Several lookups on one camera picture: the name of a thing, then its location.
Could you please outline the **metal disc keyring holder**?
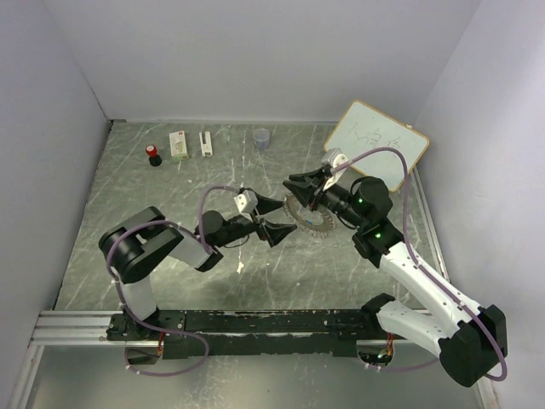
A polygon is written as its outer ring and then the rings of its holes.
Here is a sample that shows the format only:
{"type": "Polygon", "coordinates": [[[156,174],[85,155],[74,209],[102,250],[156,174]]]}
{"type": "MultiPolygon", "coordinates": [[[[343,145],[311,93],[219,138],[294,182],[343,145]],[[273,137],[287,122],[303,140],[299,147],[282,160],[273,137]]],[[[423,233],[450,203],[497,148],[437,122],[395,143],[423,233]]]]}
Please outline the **metal disc keyring holder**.
{"type": "Polygon", "coordinates": [[[316,211],[310,211],[303,207],[292,193],[288,193],[284,199],[284,213],[304,233],[315,237],[327,238],[336,228],[333,216],[323,206],[319,206],[316,211]],[[321,221],[322,224],[308,225],[304,219],[321,221]]]}

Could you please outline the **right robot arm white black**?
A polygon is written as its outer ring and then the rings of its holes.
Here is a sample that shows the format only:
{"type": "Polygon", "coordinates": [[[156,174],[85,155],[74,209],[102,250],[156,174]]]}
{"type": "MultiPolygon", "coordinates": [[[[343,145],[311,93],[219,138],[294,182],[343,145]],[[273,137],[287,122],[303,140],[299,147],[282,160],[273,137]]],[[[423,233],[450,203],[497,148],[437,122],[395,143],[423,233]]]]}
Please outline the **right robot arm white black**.
{"type": "Polygon", "coordinates": [[[323,206],[354,229],[359,255],[395,278],[427,310],[407,308],[388,295],[366,304],[363,333],[380,338],[386,332],[403,337],[434,356],[458,384],[470,387],[500,366],[497,382],[508,374],[507,324],[495,305],[485,308],[464,295],[416,253],[406,234],[387,218],[393,207],[385,183],[359,178],[350,189],[333,183],[326,168],[291,175],[284,186],[310,211],[323,206]]]}

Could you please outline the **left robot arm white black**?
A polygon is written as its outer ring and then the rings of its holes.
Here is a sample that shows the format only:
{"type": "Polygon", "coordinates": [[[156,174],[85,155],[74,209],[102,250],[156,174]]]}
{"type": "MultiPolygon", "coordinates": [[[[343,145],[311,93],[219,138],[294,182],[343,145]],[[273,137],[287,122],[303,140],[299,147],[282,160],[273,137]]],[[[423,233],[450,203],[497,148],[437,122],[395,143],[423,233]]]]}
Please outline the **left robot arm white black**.
{"type": "Polygon", "coordinates": [[[102,235],[99,249],[120,290],[122,305],[132,313],[128,329],[138,339],[150,339],[158,332],[159,309],[150,275],[163,259],[171,256],[199,272],[207,272],[223,258],[221,247],[253,233],[274,247],[297,229],[295,224],[277,224],[264,218],[283,207],[280,200],[244,189],[234,201],[236,216],[226,219],[220,212],[208,210],[193,232],[150,206],[102,235]]]}

